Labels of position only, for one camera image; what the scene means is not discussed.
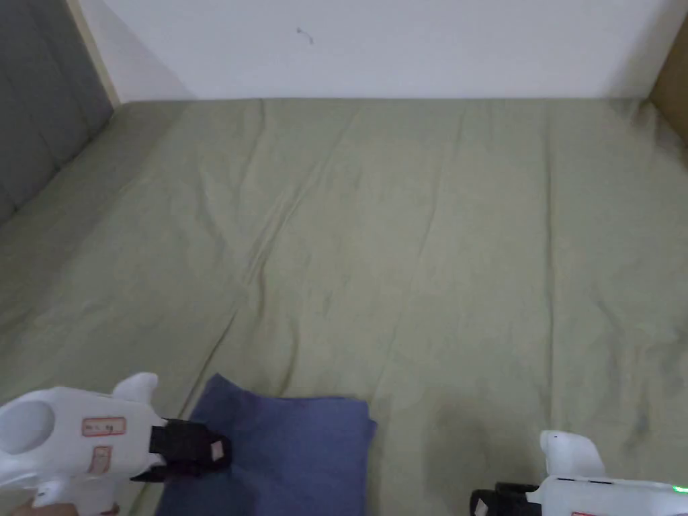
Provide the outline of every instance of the folded blue towel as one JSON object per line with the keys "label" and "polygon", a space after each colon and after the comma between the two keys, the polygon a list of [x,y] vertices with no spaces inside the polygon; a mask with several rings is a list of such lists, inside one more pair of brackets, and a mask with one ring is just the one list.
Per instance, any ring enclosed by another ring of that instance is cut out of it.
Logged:
{"label": "folded blue towel", "polygon": [[158,516],[365,514],[367,403],[265,398],[215,375],[191,420],[232,441],[232,466],[168,482]]}

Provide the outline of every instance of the dark stain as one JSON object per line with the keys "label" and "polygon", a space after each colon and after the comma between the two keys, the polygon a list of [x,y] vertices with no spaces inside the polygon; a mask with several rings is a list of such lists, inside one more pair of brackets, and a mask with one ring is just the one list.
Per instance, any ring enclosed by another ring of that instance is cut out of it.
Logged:
{"label": "dark stain", "polygon": [[311,45],[312,45],[313,43],[315,43],[315,40],[313,39],[313,36],[311,36],[310,34],[308,34],[308,33],[307,33],[305,30],[303,30],[301,27],[297,27],[297,34],[303,34],[305,37],[307,37]]}

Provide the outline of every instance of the red-bordered label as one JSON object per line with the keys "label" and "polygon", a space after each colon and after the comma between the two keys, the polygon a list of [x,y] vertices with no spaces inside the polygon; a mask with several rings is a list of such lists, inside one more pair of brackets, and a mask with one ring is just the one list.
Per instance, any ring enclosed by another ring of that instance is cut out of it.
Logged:
{"label": "red-bordered label", "polygon": [[112,446],[96,446],[91,455],[91,465],[88,472],[91,475],[104,475],[110,469],[112,459]]}
{"label": "red-bordered label", "polygon": [[123,436],[126,432],[126,418],[86,418],[81,422],[84,437]]}

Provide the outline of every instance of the label sticker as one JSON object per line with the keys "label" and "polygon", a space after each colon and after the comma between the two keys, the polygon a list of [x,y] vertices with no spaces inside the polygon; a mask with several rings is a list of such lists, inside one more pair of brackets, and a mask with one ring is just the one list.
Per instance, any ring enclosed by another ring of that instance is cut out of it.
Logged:
{"label": "label sticker", "polygon": [[125,418],[86,418],[81,422],[84,437],[123,436],[126,432]]}
{"label": "label sticker", "polygon": [[215,441],[211,444],[211,455],[213,456],[213,462],[215,462],[216,460],[220,460],[224,457],[222,441]]}
{"label": "label sticker", "polygon": [[112,459],[112,446],[96,446],[91,455],[91,466],[88,472],[91,475],[104,475],[110,469],[110,459]]}
{"label": "label sticker", "polygon": [[474,514],[475,516],[485,516],[487,514],[487,505],[482,501],[482,498],[477,499]]}

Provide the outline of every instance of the mattress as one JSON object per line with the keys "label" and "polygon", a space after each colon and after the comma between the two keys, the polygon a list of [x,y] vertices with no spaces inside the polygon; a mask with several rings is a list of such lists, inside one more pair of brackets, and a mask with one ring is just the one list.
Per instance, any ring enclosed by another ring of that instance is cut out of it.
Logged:
{"label": "mattress", "polygon": [[215,373],[360,398],[374,515],[537,483],[544,429],[686,484],[687,200],[636,102],[125,105],[0,228],[0,392],[153,371],[168,417]]}

